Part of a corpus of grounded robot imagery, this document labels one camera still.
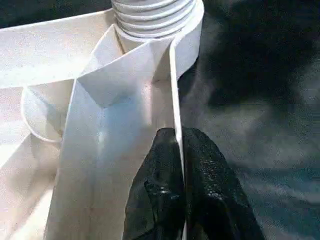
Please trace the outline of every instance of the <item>ribbed cylinder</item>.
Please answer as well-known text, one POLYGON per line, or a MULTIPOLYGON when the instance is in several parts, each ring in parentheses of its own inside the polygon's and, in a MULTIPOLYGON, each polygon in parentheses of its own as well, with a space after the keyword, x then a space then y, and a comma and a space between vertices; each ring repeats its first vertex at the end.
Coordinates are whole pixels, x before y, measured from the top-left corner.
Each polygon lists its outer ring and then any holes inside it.
POLYGON ((162 38, 190 20, 196 0, 113 0, 118 26, 137 38, 162 38))

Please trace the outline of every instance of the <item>dark cloth background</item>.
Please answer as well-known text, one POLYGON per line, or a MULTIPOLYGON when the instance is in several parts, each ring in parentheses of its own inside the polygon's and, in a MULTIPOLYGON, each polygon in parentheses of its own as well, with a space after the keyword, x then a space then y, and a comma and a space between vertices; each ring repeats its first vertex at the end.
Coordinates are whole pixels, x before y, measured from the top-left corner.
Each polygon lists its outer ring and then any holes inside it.
MULTIPOLYGON (((105 10, 109 0, 0 0, 0 27, 105 10)), ((320 239, 320 2, 205 2, 182 123, 220 148, 268 239, 320 239)))

